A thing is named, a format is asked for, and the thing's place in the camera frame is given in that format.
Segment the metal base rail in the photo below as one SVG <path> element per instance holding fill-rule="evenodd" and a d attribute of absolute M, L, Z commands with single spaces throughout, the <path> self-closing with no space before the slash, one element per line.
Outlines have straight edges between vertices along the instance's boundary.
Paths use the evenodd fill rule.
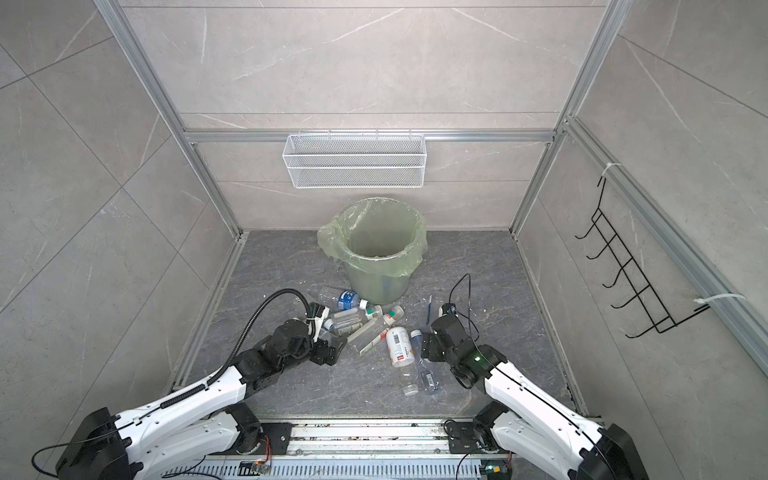
<path fill-rule="evenodd" d="M 618 163 L 618 160 L 578 118 L 569 117 L 564 125 L 568 135 L 587 153 L 600 170 L 603 170 L 606 164 Z M 694 242 L 627 172 L 627 169 L 617 165 L 606 170 L 604 176 L 702 297 L 736 291 Z M 765 319 L 746 300 L 726 297 L 713 300 L 709 305 L 763 373 L 768 376 L 768 327 Z"/>
<path fill-rule="evenodd" d="M 355 130 L 187 130 L 187 141 L 202 142 L 285 142 L 294 134 L 419 134 L 427 141 L 552 141 L 553 130 L 543 128 L 490 129 L 355 129 Z"/>

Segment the zip tie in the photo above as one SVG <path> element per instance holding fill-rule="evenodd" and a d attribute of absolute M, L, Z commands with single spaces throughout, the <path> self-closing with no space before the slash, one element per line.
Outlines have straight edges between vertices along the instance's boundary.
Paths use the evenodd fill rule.
<path fill-rule="evenodd" d="M 621 165 L 621 164 L 612 164 L 612 163 L 608 162 L 607 164 L 605 164 L 605 170 L 603 170 L 603 173 L 600 174 L 600 176 L 601 177 L 605 177 L 605 172 L 607 172 L 608 169 L 613 167 L 614 165 Z"/>
<path fill-rule="evenodd" d="M 719 298 L 741 298 L 742 300 L 746 300 L 746 297 L 744 295 L 739 295 L 738 293 L 720 293 L 718 295 L 712 295 L 708 296 L 707 298 L 694 298 L 694 302 L 704 305 L 707 302 L 710 302 L 711 300 L 717 300 Z"/>

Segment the floor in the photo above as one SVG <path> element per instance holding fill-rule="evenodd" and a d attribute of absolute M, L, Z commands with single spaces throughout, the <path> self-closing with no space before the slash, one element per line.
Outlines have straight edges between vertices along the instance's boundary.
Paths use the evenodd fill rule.
<path fill-rule="evenodd" d="M 429 252 L 413 273 L 399 304 L 401 323 L 423 327 L 429 295 L 450 291 L 464 273 L 472 273 L 472 318 L 478 343 L 505 354 L 533 382 L 563 402 L 570 402 L 554 350 L 538 314 L 533 292 L 512 238 L 506 232 L 429 232 Z M 190 379 L 218 368 L 242 332 L 245 322 L 266 295 L 283 287 L 315 297 L 323 285 L 344 287 L 343 266 L 326 257 L 316 234 L 302 230 L 251 232 L 229 286 L 197 355 Z M 454 301 L 466 311 L 466 288 Z M 298 300 L 273 301 L 254 325 L 244 348 L 272 333 L 286 319 L 300 315 Z M 447 365 L 435 364 L 444 389 L 435 396 L 406 398 L 382 343 L 363 358 L 343 352 L 334 366 L 305 362 L 279 382 L 249 398 L 263 418 L 348 415 L 472 416 L 488 403 L 477 389 L 465 390 L 450 376 Z"/>

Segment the black cable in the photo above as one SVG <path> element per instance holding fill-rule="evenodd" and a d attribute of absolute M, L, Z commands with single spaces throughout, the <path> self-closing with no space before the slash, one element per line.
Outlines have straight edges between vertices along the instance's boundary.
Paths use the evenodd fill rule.
<path fill-rule="evenodd" d="M 112 430 L 110 432 L 104 433 L 104 434 L 99 435 L 99 436 L 95 436 L 92 439 L 85 439 L 85 440 L 80 440 L 80 441 L 77 441 L 77 442 L 69 442 L 69 443 L 59 443 L 57 445 L 50 445 L 50 446 L 47 446 L 47 447 L 45 447 L 43 449 L 39 449 L 37 452 L 32 454 L 32 459 L 31 459 L 32 467 L 35 470 L 37 470 L 38 472 L 42 473 L 43 475 L 47 475 L 47 476 L 53 477 L 53 478 L 58 478 L 58 475 L 55 475 L 55 474 L 50 473 L 50 472 L 46 472 L 42 468 L 38 467 L 38 464 L 35 463 L 35 457 L 38 456 L 39 454 L 45 452 L 46 450 L 57 449 L 58 447 L 67 447 L 67 446 L 70 446 L 70 445 L 79 445 L 81 443 L 93 442 L 94 440 L 101 440 L 102 438 L 108 437 L 109 435 L 117 433 L 117 432 L 121 431 L 124 428 L 130 427 L 131 425 L 133 425 L 133 422 L 132 423 L 127 423 L 126 425 L 123 425 L 119 429 Z"/>
<path fill-rule="evenodd" d="M 186 470 L 184 470 L 183 472 L 177 472 L 177 473 L 167 473 L 167 474 L 165 474 L 165 475 L 162 475 L 162 476 L 161 476 L 161 478 L 173 478 L 173 477 L 177 477 L 177 476 L 179 476 L 179 475 L 184 475 L 185 473 L 189 473 L 191 470 L 194 470 L 194 469 L 196 469 L 197 467 L 199 467 L 201 463 L 205 462 L 205 458 L 206 458 L 207 456 L 208 456 L 208 455 L 203 455 L 203 459 L 202 459 L 202 460 L 200 460 L 200 461 L 199 461 L 198 463 L 196 463 L 195 465 L 193 465 L 193 466 L 191 466 L 191 467 L 187 468 L 187 469 L 186 469 Z"/>
<path fill-rule="evenodd" d="M 245 342 L 246 336 L 248 336 L 248 332 L 250 331 L 251 327 L 253 326 L 253 323 L 256 322 L 256 318 L 261 314 L 262 310 L 264 310 L 264 307 L 269 305 L 269 303 L 276 299 L 280 295 L 284 295 L 285 293 L 292 293 L 293 295 L 296 295 L 299 297 L 299 300 L 301 300 L 301 303 L 304 305 L 304 309 L 306 310 L 306 318 L 311 319 L 312 318 L 312 310 L 310 309 L 309 303 L 306 301 L 306 298 L 304 298 L 304 295 L 301 294 L 299 290 L 295 290 L 293 288 L 283 288 L 280 290 L 277 290 L 272 295 L 268 296 L 264 301 L 259 305 L 259 308 L 256 309 L 256 312 L 253 313 L 253 315 L 250 317 L 250 320 L 248 320 L 248 323 L 246 323 L 245 328 L 243 329 L 243 333 L 240 334 L 240 338 L 237 339 L 237 343 L 235 343 L 235 348 L 232 349 L 232 353 L 230 353 L 230 356 L 227 358 L 227 361 L 224 363 L 224 365 L 219 369 L 218 372 L 214 374 L 214 376 L 210 377 L 208 379 L 208 386 L 213 385 L 218 379 L 221 378 L 221 376 L 224 374 L 224 372 L 232 366 L 232 361 L 237 356 L 237 353 L 240 351 L 240 347 L 243 346 L 243 342 Z"/>
<path fill-rule="evenodd" d="M 452 435 L 451 432 L 449 432 L 449 423 L 455 423 L 458 425 L 458 422 L 456 422 L 454 419 L 447 419 L 442 423 L 442 431 L 445 432 L 445 436 L 448 437 L 448 440 L 461 440 L 459 437 Z"/>
<path fill-rule="evenodd" d="M 467 335 L 472 336 L 472 327 L 475 328 L 475 333 L 478 335 L 475 337 L 474 341 L 477 341 L 480 339 L 480 330 L 478 330 L 478 326 L 475 325 L 475 322 L 472 321 L 471 318 L 469 318 L 470 315 L 472 315 L 472 275 L 469 273 L 465 273 L 464 276 L 460 279 L 458 279 L 458 282 L 451 288 L 451 293 L 448 294 L 448 303 L 453 303 L 451 301 L 451 297 L 453 296 L 453 290 L 456 290 L 456 287 L 464 280 L 467 279 L 467 314 L 459 312 L 456 310 L 456 313 L 463 316 L 467 319 Z"/>
<path fill-rule="evenodd" d="M 466 452 L 464 454 L 464 456 L 462 457 L 461 460 L 458 461 L 458 465 L 456 466 L 456 480 L 458 480 L 458 468 L 462 466 L 462 462 L 464 462 L 464 460 L 467 457 L 469 457 L 471 454 L 473 454 L 473 453 L 480 453 L 480 452 L 482 452 L 482 449 L 474 449 L 474 450 L 470 450 L 469 452 Z"/>
<path fill-rule="evenodd" d="M 224 480 L 220 476 L 214 475 L 213 473 L 204 473 L 204 472 L 177 473 L 176 475 L 202 475 L 203 477 L 211 477 L 211 478 L 215 478 L 216 480 Z"/>

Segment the wire mesh basket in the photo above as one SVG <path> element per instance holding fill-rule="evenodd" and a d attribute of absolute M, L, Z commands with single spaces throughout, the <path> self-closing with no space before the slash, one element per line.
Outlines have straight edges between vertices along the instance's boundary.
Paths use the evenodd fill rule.
<path fill-rule="evenodd" d="M 421 187 L 427 147 L 421 134 L 293 134 L 283 160 L 296 188 Z"/>

